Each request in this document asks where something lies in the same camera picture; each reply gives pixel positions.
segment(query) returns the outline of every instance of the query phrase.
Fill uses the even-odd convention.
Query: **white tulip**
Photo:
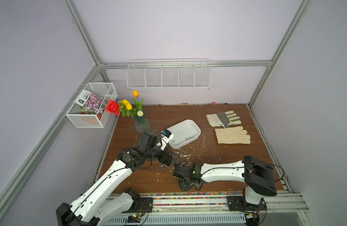
[[[137,111],[137,115],[138,115],[139,117],[143,116],[143,111]]]

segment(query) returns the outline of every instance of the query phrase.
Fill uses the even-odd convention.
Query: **work glove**
[[[229,125],[241,124],[240,117],[234,111],[206,115],[208,123],[212,127],[223,126],[229,128]]]
[[[250,135],[242,126],[215,129],[216,139],[219,144],[249,144]]]

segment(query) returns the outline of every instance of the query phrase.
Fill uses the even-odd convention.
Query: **white wire basket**
[[[102,104],[101,106],[99,106],[99,109],[102,107],[105,108],[105,106],[102,106],[103,102],[109,102],[110,99],[117,99],[117,92],[113,86],[113,83],[90,82],[85,86],[85,89],[103,98]],[[67,111],[66,113],[66,116],[77,128],[104,128],[108,116],[110,115],[110,113],[107,112],[106,109],[104,109],[103,115],[100,119],[97,116],[97,113],[88,115],[81,114],[81,112],[81,107],[78,104],[73,103],[69,111]]]
[[[127,87],[134,89],[209,89],[210,63],[177,62],[129,64]]]

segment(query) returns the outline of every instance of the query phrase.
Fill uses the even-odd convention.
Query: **wooden floor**
[[[179,162],[185,165],[194,163],[230,163],[243,160],[243,156],[251,155],[264,162],[272,163],[260,135],[251,119],[246,105],[175,105],[175,106],[144,106],[145,117],[150,121],[151,130],[160,132],[183,120],[192,119],[201,129],[197,140],[176,151],[180,154]],[[250,144],[218,144],[214,127],[207,121],[207,114],[215,114],[233,110],[241,118],[244,129],[251,136]],[[135,119],[120,116],[108,148],[100,175],[116,160],[123,148],[132,146],[140,139],[141,133],[136,132]],[[155,161],[151,168],[160,168],[162,164]],[[137,169],[124,180],[113,193],[121,193],[126,188],[133,188],[139,193],[181,192],[178,179],[172,176],[173,165],[159,170]],[[216,181],[203,184],[200,191],[242,191],[247,185],[236,181]],[[280,181],[276,183],[277,190],[283,190]]]

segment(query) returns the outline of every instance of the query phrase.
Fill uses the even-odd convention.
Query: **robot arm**
[[[127,147],[117,156],[105,174],[71,205],[63,203],[56,211],[59,226],[101,225],[106,219],[124,212],[140,200],[132,189],[123,192],[116,199],[103,204],[114,189],[146,160],[158,160],[164,165],[173,163],[166,145],[173,138],[168,130],[162,131],[162,138],[155,132],[145,132],[134,147]]]
[[[217,180],[247,183],[243,202],[253,206],[258,206],[264,196],[276,196],[272,166],[253,156],[244,156],[242,161],[228,164],[197,163],[193,168],[176,163],[173,176],[180,179],[179,184],[184,191],[193,185]]]

